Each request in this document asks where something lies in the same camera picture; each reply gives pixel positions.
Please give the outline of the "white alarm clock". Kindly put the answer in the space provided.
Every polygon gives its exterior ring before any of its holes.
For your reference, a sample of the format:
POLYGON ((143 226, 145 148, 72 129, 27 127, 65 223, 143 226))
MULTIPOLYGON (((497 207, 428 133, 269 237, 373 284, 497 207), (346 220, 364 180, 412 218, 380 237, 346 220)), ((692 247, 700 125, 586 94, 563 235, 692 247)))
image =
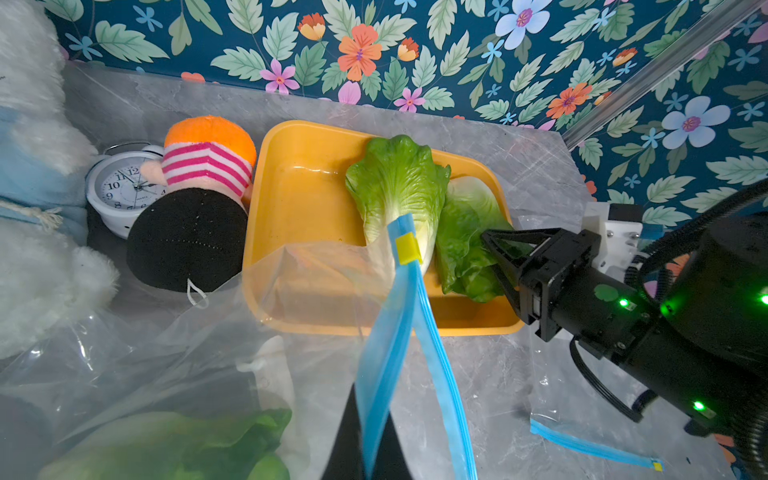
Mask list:
POLYGON ((129 232, 166 188, 147 180, 140 172, 150 160, 160 160, 164 149, 148 141, 127 141, 104 150, 86 177, 86 198, 105 226, 127 239, 129 232))

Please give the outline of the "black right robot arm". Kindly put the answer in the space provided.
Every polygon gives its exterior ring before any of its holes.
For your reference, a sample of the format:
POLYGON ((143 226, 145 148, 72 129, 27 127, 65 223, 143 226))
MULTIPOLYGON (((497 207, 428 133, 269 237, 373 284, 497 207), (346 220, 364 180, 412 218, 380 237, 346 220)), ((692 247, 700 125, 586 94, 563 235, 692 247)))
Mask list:
POLYGON ((595 266, 597 233, 489 229, 481 240, 518 317, 560 331, 582 377, 639 422, 668 401, 692 436, 729 436, 749 475, 767 475, 767 216, 756 182, 634 255, 622 279, 595 266))

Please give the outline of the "yellow plastic tray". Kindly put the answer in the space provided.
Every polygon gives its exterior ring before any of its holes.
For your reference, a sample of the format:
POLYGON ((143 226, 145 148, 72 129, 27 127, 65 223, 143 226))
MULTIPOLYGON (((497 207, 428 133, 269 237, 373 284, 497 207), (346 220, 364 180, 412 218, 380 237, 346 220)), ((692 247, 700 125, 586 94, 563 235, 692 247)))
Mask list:
MULTIPOLYGON (((331 241, 362 246, 363 226, 345 187, 368 133, 308 121, 286 121, 266 134, 253 180, 243 265, 285 244, 331 241)), ((441 290, 437 266, 424 277, 443 336, 507 335, 523 324, 506 299, 476 303, 441 290)))

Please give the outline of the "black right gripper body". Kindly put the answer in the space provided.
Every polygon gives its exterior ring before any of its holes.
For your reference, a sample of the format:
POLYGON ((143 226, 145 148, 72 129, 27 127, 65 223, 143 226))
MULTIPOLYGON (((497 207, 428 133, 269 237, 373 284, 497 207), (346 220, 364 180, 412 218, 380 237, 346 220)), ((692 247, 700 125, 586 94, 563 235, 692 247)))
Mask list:
POLYGON ((523 230, 515 240, 533 250, 515 261, 515 312, 552 340, 565 330, 598 358, 624 358, 659 321, 659 309, 638 291, 592 266, 601 237, 584 230, 523 230))

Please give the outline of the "spare clear zipper bag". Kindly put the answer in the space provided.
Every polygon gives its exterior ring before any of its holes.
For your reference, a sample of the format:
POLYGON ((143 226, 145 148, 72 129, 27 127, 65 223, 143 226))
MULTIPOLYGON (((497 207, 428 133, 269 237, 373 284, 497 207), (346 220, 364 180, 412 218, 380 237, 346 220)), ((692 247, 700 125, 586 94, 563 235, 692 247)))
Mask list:
POLYGON ((640 423, 656 395, 569 332, 544 341, 536 331, 534 324, 532 433, 577 453, 663 471, 652 436, 640 423))

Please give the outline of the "aluminium frame post right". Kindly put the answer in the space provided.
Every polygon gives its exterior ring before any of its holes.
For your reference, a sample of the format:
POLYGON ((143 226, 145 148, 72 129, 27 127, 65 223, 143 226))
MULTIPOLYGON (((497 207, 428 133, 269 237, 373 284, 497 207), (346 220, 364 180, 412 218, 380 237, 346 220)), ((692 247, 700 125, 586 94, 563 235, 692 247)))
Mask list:
POLYGON ((566 147, 573 150, 598 132, 762 4, 760 0, 726 0, 719 3, 669 48, 625 81, 599 108, 568 129, 562 136, 566 147))

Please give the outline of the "white plush bunny blue shirt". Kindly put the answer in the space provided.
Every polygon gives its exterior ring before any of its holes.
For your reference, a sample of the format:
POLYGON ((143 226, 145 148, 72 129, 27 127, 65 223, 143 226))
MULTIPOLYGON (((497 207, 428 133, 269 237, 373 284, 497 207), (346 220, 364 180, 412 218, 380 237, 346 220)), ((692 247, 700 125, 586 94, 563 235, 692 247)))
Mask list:
POLYGON ((65 116, 55 27, 36 1, 1 4, 1 356, 114 298, 118 270, 88 247, 97 151, 65 116))

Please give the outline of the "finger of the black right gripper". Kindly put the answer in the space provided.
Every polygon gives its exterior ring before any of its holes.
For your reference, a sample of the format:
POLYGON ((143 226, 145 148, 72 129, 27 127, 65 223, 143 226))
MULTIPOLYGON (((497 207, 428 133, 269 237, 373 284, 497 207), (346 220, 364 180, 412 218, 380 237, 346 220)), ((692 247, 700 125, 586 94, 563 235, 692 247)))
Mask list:
POLYGON ((555 250, 563 238, 560 228, 489 229, 481 235, 495 260, 492 272, 515 312, 550 310, 564 271, 564 260, 555 250))

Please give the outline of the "green cabbage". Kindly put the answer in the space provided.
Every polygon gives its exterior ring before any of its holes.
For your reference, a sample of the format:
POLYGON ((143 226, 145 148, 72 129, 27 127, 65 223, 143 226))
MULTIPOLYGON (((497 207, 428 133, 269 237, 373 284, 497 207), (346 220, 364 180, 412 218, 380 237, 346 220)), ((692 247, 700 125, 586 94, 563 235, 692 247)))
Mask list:
POLYGON ((49 463, 40 479, 288 479, 277 455, 289 409, 192 418, 172 412, 109 422, 49 463))
POLYGON ((436 237, 437 271, 445 294, 456 293, 476 303, 503 294, 493 272, 496 260, 482 234, 512 228, 490 188, 472 176, 448 184, 436 237))
POLYGON ((371 139, 363 158, 351 165, 345 176, 366 243, 373 244, 390 223, 410 214, 422 258, 421 271, 425 273, 431 264, 450 178, 451 167, 437 164, 430 147, 407 135, 371 139))

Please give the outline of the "clear zipper bag blue seal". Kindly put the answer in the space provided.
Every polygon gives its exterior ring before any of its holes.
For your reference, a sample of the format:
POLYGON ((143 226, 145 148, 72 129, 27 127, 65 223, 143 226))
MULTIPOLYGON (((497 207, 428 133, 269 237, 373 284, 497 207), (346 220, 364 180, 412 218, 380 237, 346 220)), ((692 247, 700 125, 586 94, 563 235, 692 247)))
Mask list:
POLYGON ((105 312, 57 326, 1 374, 1 475, 40 471, 99 427, 289 409, 288 479, 477 475, 411 215, 374 244, 289 244, 192 299, 166 328, 105 312))

